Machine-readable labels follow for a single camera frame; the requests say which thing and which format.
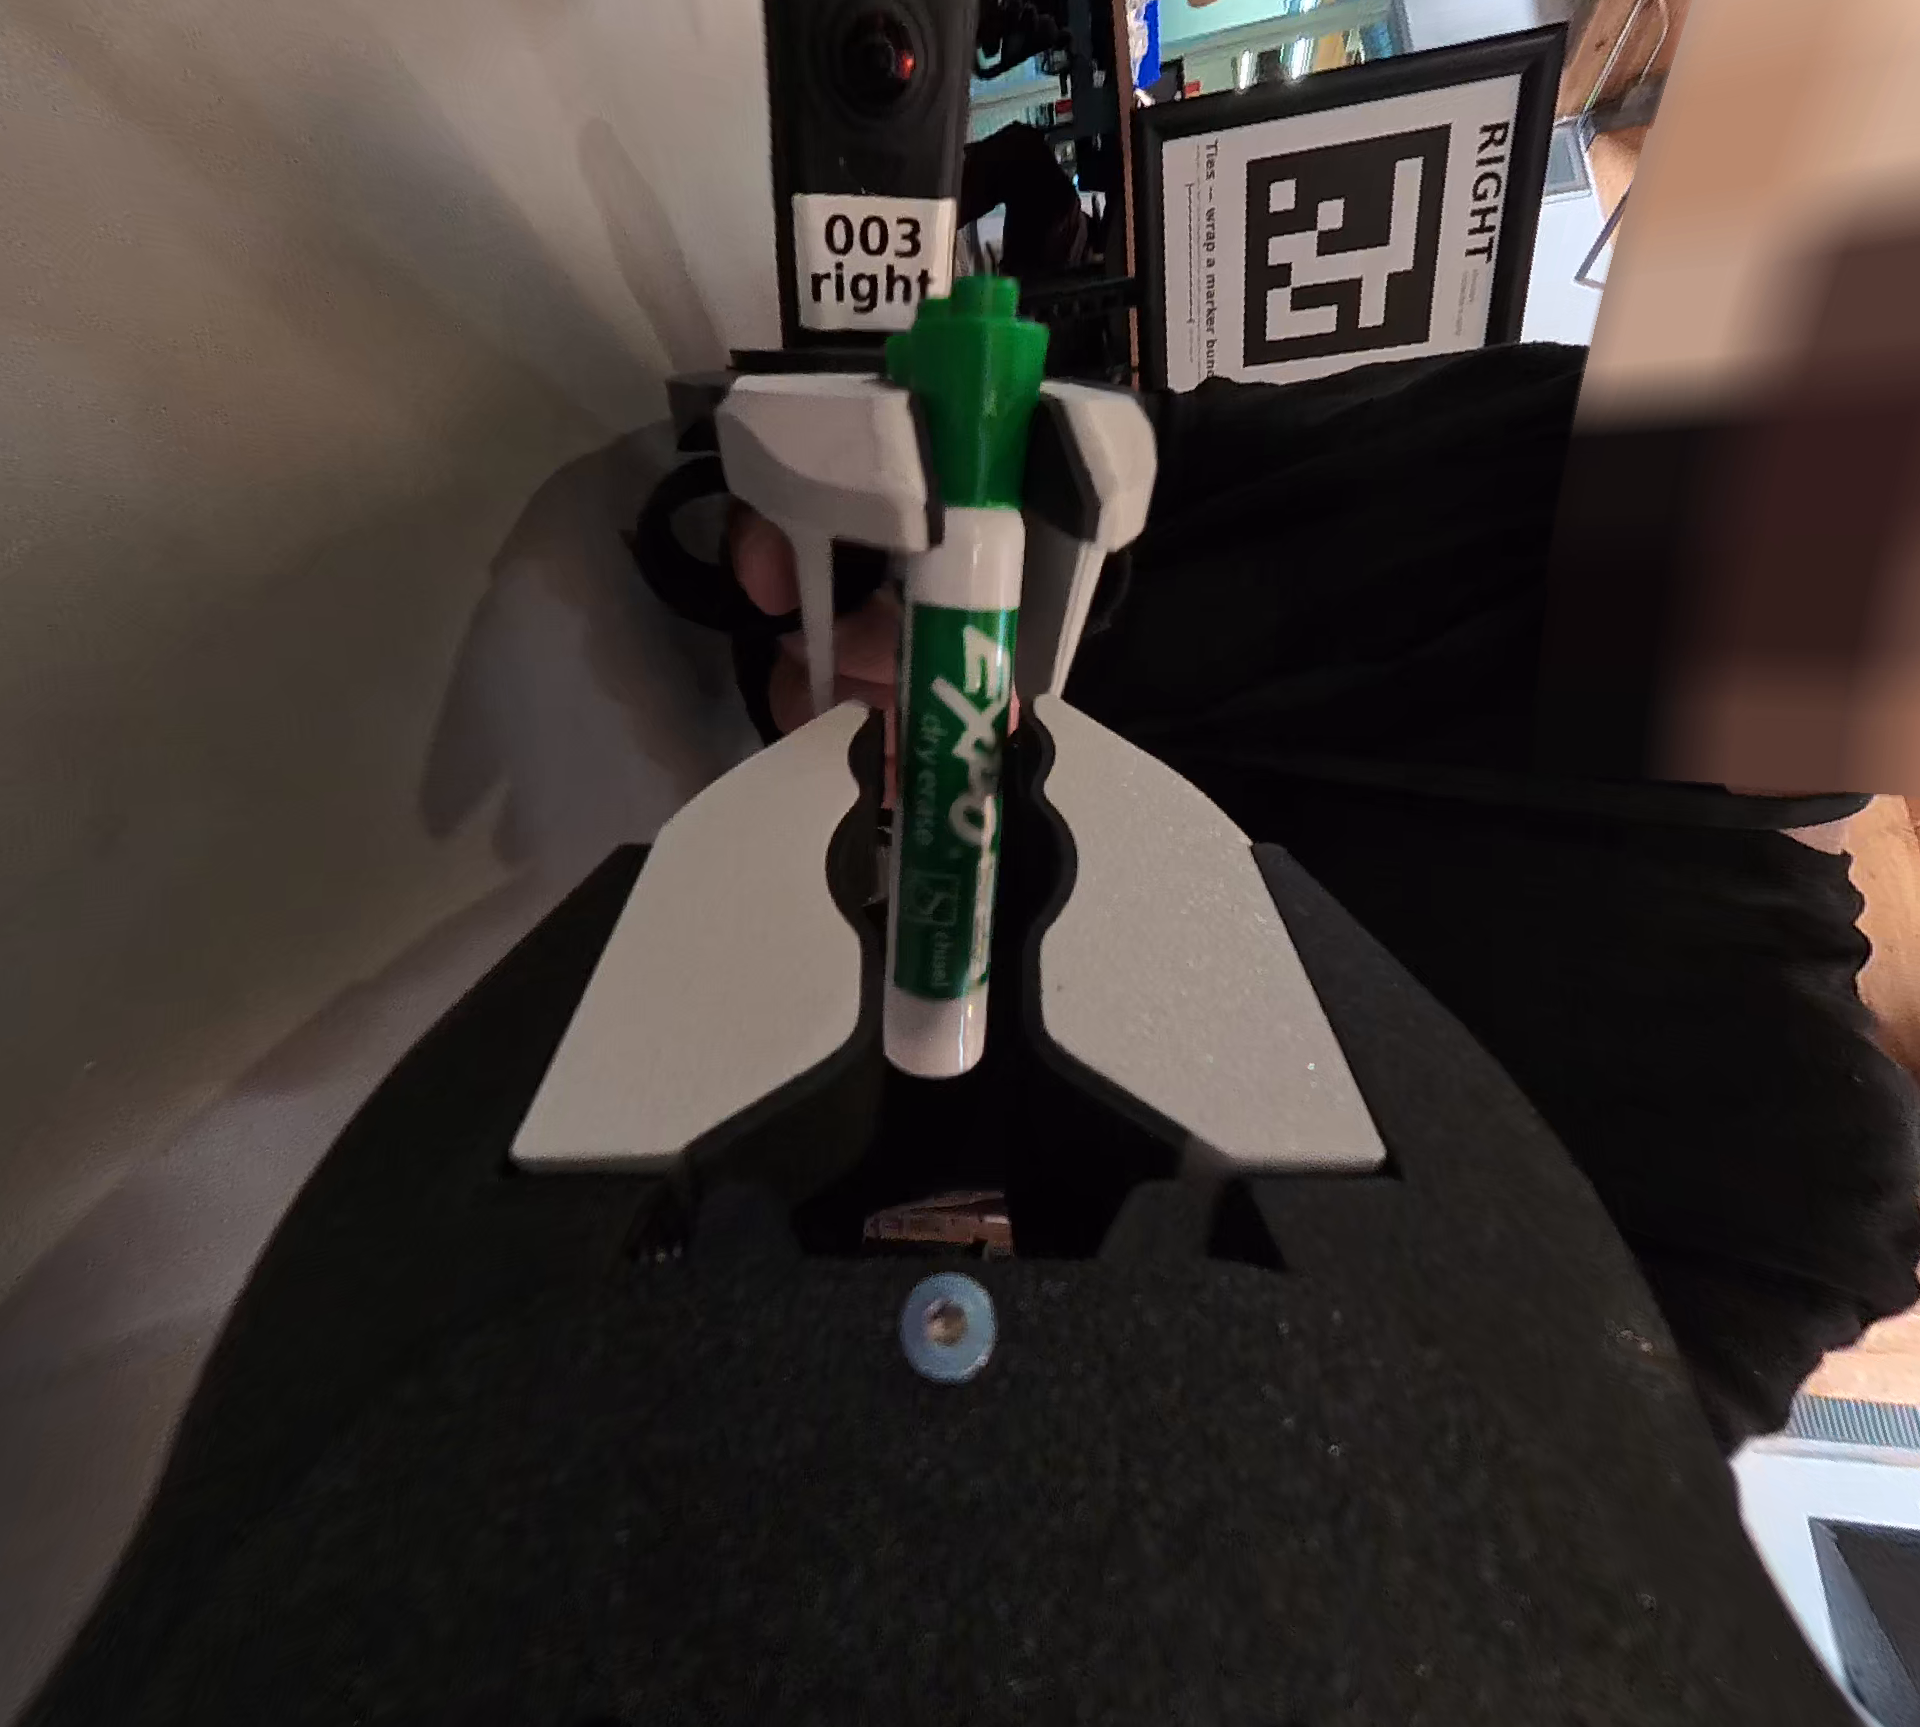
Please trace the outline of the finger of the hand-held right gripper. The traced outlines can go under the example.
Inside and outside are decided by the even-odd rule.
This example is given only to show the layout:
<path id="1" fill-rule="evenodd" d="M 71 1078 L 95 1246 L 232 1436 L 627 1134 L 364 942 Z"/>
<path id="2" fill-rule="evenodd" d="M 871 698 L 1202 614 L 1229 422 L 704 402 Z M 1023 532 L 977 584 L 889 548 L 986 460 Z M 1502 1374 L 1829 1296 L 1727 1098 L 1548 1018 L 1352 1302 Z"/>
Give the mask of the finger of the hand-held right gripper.
<path id="1" fill-rule="evenodd" d="M 1140 400 L 1113 388 L 1045 382 L 1031 424 L 1031 692 L 1058 696 L 1107 564 L 1146 528 L 1158 448 Z"/>
<path id="2" fill-rule="evenodd" d="M 837 544 L 921 556 L 945 538 L 916 398 L 878 376 L 740 376 L 714 426 L 728 490 L 792 552 L 810 704 L 828 712 L 837 702 Z"/>

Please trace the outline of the person's right hand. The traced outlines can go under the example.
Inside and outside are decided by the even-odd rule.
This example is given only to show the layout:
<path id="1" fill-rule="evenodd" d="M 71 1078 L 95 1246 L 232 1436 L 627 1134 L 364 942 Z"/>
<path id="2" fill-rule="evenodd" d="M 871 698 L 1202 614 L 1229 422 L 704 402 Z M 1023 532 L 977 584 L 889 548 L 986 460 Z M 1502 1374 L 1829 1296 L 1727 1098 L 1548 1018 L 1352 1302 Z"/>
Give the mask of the person's right hand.
<path id="1" fill-rule="evenodd" d="M 733 580 L 751 604 L 751 626 L 734 644 L 743 704 L 766 740 L 814 720 L 807 642 L 800 622 L 800 572 L 788 538 L 740 502 L 728 516 Z M 838 616 L 832 632 L 835 702 L 862 702 L 892 714 L 898 702 L 900 604 L 878 586 Z"/>

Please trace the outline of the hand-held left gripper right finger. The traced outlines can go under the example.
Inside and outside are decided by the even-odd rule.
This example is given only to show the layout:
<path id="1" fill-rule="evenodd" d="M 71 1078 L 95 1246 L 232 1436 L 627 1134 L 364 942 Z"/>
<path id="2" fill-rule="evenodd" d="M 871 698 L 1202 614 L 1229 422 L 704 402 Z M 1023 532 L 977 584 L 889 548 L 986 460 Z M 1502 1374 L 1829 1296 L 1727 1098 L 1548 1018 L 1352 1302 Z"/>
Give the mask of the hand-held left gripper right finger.
<path id="1" fill-rule="evenodd" d="M 1021 730 L 1050 744 L 1038 798 L 1072 866 L 1038 938 L 1052 1046 L 1224 1166 L 1381 1170 L 1384 1142 L 1250 836 L 1056 696 Z"/>

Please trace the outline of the green dry erase marker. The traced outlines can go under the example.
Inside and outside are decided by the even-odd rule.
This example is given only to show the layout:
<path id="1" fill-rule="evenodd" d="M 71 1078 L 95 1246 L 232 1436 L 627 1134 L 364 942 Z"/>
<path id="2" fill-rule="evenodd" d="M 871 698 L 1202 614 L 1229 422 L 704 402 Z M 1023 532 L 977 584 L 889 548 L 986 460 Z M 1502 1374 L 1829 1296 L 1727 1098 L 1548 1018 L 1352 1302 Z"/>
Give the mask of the green dry erase marker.
<path id="1" fill-rule="evenodd" d="M 1028 438 L 1047 332 L 1018 284 L 969 276 L 884 352 L 926 424 L 940 538 L 903 572 L 883 1050 L 921 1080 L 988 1042 L 1000 776 L 1016 700 Z"/>

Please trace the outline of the black framed marker sign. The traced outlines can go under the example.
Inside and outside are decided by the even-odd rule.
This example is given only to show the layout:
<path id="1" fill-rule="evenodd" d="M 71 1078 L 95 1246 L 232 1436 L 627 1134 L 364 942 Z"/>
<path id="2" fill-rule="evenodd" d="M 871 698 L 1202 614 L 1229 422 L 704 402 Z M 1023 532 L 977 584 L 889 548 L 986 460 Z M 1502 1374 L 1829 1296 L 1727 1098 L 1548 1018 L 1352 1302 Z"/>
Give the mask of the black framed marker sign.
<path id="1" fill-rule="evenodd" d="M 1543 26 L 1139 108 L 1140 386 L 1517 344 L 1566 40 Z"/>

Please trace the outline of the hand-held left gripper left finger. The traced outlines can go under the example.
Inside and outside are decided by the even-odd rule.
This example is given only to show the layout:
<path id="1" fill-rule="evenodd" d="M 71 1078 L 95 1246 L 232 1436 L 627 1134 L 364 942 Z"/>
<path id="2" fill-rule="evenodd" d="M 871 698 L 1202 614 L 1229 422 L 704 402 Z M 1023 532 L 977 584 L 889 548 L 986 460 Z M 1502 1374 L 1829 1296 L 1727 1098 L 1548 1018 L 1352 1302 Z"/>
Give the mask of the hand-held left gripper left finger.
<path id="1" fill-rule="evenodd" d="M 527 1116 L 527 1172 L 691 1166 L 871 1068 L 884 728 L 832 708 L 688 802 L 643 858 Z"/>

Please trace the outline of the dark metal shelf rack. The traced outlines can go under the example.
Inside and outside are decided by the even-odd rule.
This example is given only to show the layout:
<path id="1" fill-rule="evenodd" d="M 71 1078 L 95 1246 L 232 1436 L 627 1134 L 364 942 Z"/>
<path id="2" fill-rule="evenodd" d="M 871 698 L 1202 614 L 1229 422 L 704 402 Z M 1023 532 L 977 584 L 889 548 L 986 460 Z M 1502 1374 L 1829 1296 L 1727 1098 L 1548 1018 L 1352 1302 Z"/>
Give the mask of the dark metal shelf rack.
<path id="1" fill-rule="evenodd" d="M 1070 178 L 1101 196 L 1104 244 L 1054 280 L 1023 292 L 1023 308 L 1056 334 L 1099 332 L 1101 378 L 1143 378 L 1143 300 L 1136 212 L 1139 74 L 1134 0 L 978 0 L 977 74 L 1002 80 L 1025 60 L 1054 68 L 1061 98 L 1045 138 L 1070 154 Z"/>

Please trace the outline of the person's black sweater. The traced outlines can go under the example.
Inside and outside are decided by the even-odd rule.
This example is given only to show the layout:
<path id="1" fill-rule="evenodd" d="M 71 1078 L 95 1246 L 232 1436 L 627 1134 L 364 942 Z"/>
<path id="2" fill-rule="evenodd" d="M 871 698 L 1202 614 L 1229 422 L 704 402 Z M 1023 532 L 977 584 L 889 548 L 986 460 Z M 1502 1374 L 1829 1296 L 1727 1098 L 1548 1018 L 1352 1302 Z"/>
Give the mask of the person's black sweater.
<path id="1" fill-rule="evenodd" d="M 1533 756 L 1586 348 L 1146 392 L 1069 702 L 1283 846 L 1592 1182 L 1725 1452 L 1917 1306 L 1917 1084 L 1862 998 L 1864 796 Z"/>

